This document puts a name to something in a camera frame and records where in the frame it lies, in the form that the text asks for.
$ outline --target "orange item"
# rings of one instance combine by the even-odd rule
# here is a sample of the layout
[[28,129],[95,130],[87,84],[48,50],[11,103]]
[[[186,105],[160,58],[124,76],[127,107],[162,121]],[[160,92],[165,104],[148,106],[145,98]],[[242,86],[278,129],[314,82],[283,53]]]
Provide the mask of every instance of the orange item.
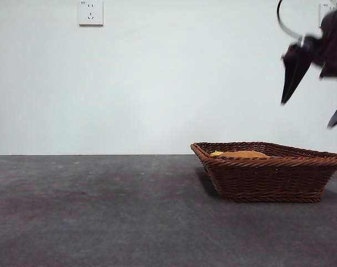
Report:
[[256,151],[236,151],[236,152],[225,152],[220,154],[219,156],[223,157],[269,157],[264,153],[256,152]]

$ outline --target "electrical outlet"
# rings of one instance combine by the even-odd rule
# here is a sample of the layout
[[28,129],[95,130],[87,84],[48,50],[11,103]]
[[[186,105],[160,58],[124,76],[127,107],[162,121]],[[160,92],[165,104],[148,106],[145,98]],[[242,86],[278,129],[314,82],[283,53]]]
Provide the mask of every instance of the electrical outlet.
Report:
[[103,1],[88,0],[78,3],[80,26],[103,26]]
[[329,14],[332,11],[335,11],[337,9],[336,5],[332,3],[322,3],[319,4],[319,25],[321,26],[323,18]]

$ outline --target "yellow object in basket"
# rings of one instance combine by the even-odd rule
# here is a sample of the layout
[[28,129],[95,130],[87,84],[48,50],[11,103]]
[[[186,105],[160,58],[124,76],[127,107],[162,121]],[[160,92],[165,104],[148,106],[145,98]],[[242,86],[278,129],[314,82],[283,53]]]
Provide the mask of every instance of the yellow object in basket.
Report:
[[260,153],[257,151],[236,151],[236,152],[225,152],[219,154],[222,157],[269,157],[264,153]]
[[223,154],[224,152],[220,152],[220,151],[215,151],[213,153],[211,153],[211,156],[219,156],[221,154]]

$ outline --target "concrete floor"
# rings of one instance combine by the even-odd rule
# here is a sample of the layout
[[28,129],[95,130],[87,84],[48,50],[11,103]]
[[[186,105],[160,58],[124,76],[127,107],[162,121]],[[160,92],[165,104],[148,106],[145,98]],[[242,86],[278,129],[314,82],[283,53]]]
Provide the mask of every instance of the concrete floor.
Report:
[[0,267],[337,267],[318,204],[237,204],[194,155],[0,156]]

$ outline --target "brown wicker basket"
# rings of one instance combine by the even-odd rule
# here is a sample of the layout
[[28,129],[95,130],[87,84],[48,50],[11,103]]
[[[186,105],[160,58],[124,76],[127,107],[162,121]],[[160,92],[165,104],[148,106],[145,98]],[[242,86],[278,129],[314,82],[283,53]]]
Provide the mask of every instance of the brown wicker basket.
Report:
[[[192,150],[220,195],[235,202],[319,202],[337,171],[337,154],[265,142],[194,143]],[[211,156],[250,150],[268,158]]]

